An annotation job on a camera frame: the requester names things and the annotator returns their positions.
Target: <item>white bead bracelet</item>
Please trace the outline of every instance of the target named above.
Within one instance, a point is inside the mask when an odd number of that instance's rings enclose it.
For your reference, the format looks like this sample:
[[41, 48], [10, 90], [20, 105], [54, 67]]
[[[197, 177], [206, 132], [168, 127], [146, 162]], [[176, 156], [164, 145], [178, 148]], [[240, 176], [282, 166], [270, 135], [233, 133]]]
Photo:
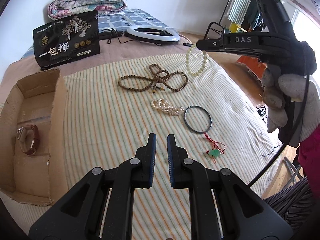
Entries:
[[187, 72], [190, 76], [193, 76], [193, 77], [196, 77], [198, 76], [205, 68], [206, 64], [207, 64], [207, 52], [206, 51], [202, 51], [202, 54], [203, 54], [203, 61], [202, 61], [202, 66], [201, 68], [199, 68], [199, 70], [195, 73], [192, 73], [191, 70], [190, 70], [190, 66], [189, 66], [189, 56], [190, 56], [190, 53], [191, 51], [196, 47], [196, 44], [193, 44], [189, 50], [187, 51], [187, 54], [186, 54], [186, 65], [187, 65]]

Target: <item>pearl necklace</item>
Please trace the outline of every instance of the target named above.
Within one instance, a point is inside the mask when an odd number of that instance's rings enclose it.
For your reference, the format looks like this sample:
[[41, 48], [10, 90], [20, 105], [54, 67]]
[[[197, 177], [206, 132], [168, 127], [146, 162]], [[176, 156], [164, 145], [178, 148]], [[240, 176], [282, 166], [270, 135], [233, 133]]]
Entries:
[[189, 56], [190, 56], [190, 53], [191, 51], [196, 47], [196, 44], [193, 44], [191, 45], [190, 49], [187, 51], [187, 54], [186, 54], [186, 65], [187, 65], [187, 72], [190, 76], [193, 76], [193, 77], [196, 77], [198, 76], [205, 68], [206, 64], [207, 64], [207, 52], [206, 51], [202, 51], [202, 54], [203, 54], [203, 61], [202, 61], [202, 66], [201, 68], [199, 68], [199, 70], [195, 73], [191, 73], [191, 70], [190, 70], [190, 66], [189, 66]]
[[168, 102], [167, 99], [161, 98], [159, 100], [154, 99], [151, 101], [151, 106], [154, 109], [161, 110], [165, 114], [171, 114], [171, 115], [180, 115], [184, 112], [183, 107], [179, 106], [172, 106]]

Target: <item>bangle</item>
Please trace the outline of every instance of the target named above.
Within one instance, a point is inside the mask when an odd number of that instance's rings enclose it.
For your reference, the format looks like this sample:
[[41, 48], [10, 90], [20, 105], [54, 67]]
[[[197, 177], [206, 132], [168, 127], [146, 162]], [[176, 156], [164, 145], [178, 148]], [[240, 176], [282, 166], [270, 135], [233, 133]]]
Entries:
[[[28, 130], [32, 130], [32, 141], [30, 146], [26, 145]], [[23, 153], [25, 153], [26, 155], [31, 155], [35, 153], [40, 144], [38, 127], [36, 125], [25, 125], [19, 127], [17, 131], [17, 139], [19, 141], [19, 145]]]
[[[207, 114], [207, 116], [208, 116], [209, 119], [210, 119], [210, 120], [209, 120], [209, 127], [207, 128], [207, 130], [205, 130], [205, 131], [196, 131], [196, 130], [194, 130], [194, 129], [192, 129], [192, 128], [190, 127], [190, 125], [187, 123], [187, 120], [186, 120], [186, 114], [187, 114], [187, 111], [188, 111], [190, 108], [199, 108], [199, 109], [203, 110], [203, 111]], [[184, 122], [186, 123], [186, 126], [188, 127], [188, 129], [191, 130], [191, 131], [193, 131], [193, 132], [195, 132], [195, 133], [206, 133], [207, 131], [210, 130], [210, 128], [211, 128], [211, 126], [212, 126], [212, 119], [211, 119], [210, 114], [208, 113], [208, 111], [206, 111], [206, 110], [205, 110], [204, 108], [202, 108], [201, 106], [189, 106], [189, 107], [184, 111], [183, 120], [184, 120]]]

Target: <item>gloved hand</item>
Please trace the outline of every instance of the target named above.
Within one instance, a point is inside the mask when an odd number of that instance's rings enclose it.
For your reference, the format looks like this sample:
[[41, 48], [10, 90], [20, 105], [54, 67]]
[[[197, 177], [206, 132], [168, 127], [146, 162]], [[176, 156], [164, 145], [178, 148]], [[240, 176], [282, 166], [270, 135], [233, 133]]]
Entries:
[[[320, 100], [316, 85], [309, 81], [307, 102], [304, 110], [300, 142], [307, 139], [320, 124]], [[291, 98], [303, 100], [306, 79], [295, 74], [285, 74], [279, 77], [278, 83], [282, 90], [274, 85], [273, 76], [268, 68], [265, 69], [262, 80], [264, 87], [263, 102], [268, 106], [268, 132], [273, 132], [277, 127], [284, 127], [288, 117], [284, 111], [284, 98], [282, 92]]]

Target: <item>red sleeve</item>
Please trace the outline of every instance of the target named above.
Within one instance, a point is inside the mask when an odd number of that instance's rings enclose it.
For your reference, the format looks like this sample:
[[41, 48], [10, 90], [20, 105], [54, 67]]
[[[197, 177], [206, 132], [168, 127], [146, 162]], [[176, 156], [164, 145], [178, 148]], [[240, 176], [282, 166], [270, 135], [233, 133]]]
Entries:
[[300, 143], [298, 161], [308, 177], [314, 197], [320, 198], [320, 125]]

